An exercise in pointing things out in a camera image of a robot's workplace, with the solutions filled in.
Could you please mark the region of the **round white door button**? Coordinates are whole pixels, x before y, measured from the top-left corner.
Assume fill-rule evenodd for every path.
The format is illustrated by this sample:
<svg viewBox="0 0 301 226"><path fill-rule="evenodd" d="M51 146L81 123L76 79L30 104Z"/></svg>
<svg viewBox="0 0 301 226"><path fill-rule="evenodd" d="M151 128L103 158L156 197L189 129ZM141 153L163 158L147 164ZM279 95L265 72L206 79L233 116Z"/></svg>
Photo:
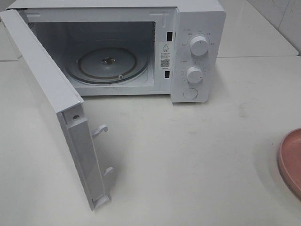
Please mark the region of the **round white door button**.
<svg viewBox="0 0 301 226"><path fill-rule="evenodd" d="M198 95L198 91L194 88L189 88L189 89L186 89L184 92L183 92L183 96L184 98L186 99L195 99Z"/></svg>

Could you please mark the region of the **white microwave door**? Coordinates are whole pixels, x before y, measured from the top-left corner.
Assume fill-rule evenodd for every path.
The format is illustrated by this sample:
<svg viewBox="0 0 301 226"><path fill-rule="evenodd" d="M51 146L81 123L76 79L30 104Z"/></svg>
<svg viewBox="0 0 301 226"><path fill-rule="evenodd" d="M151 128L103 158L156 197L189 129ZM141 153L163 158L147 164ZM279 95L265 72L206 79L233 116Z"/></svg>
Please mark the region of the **white microwave door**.
<svg viewBox="0 0 301 226"><path fill-rule="evenodd" d="M114 169L101 170L93 142L108 127L90 130L82 97L31 31L26 17L10 9L0 18L37 106L58 143L68 146L90 209L95 210L111 197Z"/></svg>

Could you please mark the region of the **pink round plate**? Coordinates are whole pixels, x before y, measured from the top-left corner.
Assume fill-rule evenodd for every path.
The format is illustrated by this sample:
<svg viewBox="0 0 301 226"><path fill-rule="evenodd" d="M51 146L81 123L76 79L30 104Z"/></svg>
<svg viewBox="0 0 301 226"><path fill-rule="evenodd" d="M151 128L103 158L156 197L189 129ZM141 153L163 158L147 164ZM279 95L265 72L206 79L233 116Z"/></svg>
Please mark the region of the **pink round plate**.
<svg viewBox="0 0 301 226"><path fill-rule="evenodd" d="M277 154L280 175L293 194L301 199L301 129L290 131L282 139Z"/></svg>

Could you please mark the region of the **glass microwave turntable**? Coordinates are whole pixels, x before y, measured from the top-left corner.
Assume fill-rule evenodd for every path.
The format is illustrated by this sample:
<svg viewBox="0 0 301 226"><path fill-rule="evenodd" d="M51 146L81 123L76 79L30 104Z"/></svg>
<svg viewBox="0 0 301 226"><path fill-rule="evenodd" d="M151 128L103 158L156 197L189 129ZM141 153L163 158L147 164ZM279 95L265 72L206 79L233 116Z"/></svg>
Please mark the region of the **glass microwave turntable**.
<svg viewBox="0 0 301 226"><path fill-rule="evenodd" d="M149 54L122 47L96 48L73 55L66 71L88 84L114 84L132 79L145 71Z"/></svg>

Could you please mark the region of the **white microwave oven body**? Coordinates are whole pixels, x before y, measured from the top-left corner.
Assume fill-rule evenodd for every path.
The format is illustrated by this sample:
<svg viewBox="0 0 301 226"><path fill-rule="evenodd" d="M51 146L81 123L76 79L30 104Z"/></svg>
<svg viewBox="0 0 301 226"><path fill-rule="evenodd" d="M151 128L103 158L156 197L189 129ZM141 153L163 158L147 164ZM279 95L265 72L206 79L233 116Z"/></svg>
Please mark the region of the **white microwave oven body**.
<svg viewBox="0 0 301 226"><path fill-rule="evenodd" d="M174 103L205 102L216 62L226 13L216 0L17 0L17 10L80 96L164 95ZM202 56L189 42L205 35ZM122 47L149 54L145 71L114 84L88 84L71 77L66 64L74 54ZM200 83L188 83L190 67L203 69ZM194 88L195 99L183 92Z"/></svg>

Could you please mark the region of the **upper white power knob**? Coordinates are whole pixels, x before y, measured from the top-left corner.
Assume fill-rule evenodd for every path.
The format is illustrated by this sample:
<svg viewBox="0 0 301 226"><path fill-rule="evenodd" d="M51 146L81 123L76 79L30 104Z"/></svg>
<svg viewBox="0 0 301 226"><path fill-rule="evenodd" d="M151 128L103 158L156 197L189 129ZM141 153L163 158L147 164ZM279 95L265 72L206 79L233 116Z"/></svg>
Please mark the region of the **upper white power knob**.
<svg viewBox="0 0 301 226"><path fill-rule="evenodd" d="M190 51L195 56L202 56L209 50L210 41L205 35L197 35L190 42Z"/></svg>

